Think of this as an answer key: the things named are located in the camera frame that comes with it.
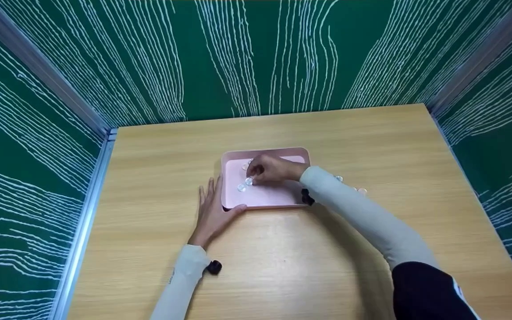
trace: green panel with white lines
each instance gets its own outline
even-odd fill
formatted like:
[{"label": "green panel with white lines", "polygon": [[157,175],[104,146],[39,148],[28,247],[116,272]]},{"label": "green panel with white lines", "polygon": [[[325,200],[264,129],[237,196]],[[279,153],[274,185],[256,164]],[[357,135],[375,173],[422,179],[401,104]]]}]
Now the green panel with white lines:
[{"label": "green panel with white lines", "polygon": [[0,44],[0,320],[48,318],[99,150]]},{"label": "green panel with white lines", "polygon": [[512,42],[436,117],[512,258]]},{"label": "green panel with white lines", "polygon": [[512,0],[0,0],[112,126],[427,103]]}]

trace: pink tray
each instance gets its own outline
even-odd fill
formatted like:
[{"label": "pink tray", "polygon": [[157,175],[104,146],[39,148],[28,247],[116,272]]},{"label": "pink tray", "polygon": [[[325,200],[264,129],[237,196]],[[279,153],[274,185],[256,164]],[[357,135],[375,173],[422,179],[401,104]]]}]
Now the pink tray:
[{"label": "pink tray", "polygon": [[268,150],[229,151],[222,155],[221,172],[223,192],[222,206],[234,208],[239,204],[248,205],[248,209],[299,207],[301,202],[301,184],[286,181],[275,186],[246,186],[246,191],[238,191],[238,185],[246,180],[246,170],[242,165],[259,154],[267,153],[286,160],[310,164],[309,152],[305,148],[276,148]]}]

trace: table surface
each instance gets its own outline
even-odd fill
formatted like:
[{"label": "table surface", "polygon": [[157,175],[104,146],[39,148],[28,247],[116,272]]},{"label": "table surface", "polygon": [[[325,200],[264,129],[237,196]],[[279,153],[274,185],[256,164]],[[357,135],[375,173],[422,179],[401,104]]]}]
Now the table surface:
[{"label": "table surface", "polygon": [[[483,319],[512,319],[512,262],[424,105],[120,128],[70,319],[148,319],[229,150],[303,146],[414,227]],[[328,212],[249,211],[209,248],[188,320],[393,319],[380,254]]]}]

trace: left hand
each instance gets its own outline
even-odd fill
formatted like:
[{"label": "left hand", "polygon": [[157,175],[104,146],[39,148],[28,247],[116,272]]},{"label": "left hand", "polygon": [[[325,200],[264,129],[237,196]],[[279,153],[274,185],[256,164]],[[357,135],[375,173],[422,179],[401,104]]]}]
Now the left hand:
[{"label": "left hand", "polygon": [[207,247],[226,227],[246,211],[245,204],[239,204],[229,211],[224,211],[221,205],[222,177],[219,176],[216,186],[213,178],[209,179],[207,190],[199,187],[199,217],[197,227],[188,244]]}]

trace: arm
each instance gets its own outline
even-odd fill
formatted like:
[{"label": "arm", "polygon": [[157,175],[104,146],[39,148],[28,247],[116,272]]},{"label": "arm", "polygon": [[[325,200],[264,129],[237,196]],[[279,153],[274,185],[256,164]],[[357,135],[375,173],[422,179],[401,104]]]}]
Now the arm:
[{"label": "arm", "polygon": [[380,251],[390,269],[406,261],[438,268],[432,251],[414,229],[317,166],[262,154],[252,160],[247,174],[255,184],[300,181],[315,201],[340,214]]},{"label": "arm", "polygon": [[392,270],[397,320],[479,319],[414,229],[329,172],[262,154],[252,160],[247,174],[256,184],[298,180],[316,202],[339,213],[378,249]]},{"label": "arm", "polygon": [[420,235],[406,223],[332,174],[313,166],[300,182],[315,201],[339,213],[367,239],[388,262],[390,269],[400,263],[418,261],[438,268],[437,261]]},{"label": "arm", "polygon": [[199,187],[199,217],[197,227],[183,249],[173,268],[173,275],[165,286],[150,320],[183,320],[197,282],[211,260],[207,247],[233,220],[246,211],[246,205],[238,205],[225,212],[221,205],[222,179],[216,186],[209,180],[207,192]]},{"label": "arm", "polygon": [[202,247],[185,245],[150,320],[183,320],[197,282],[203,277],[203,271],[210,262]]}]

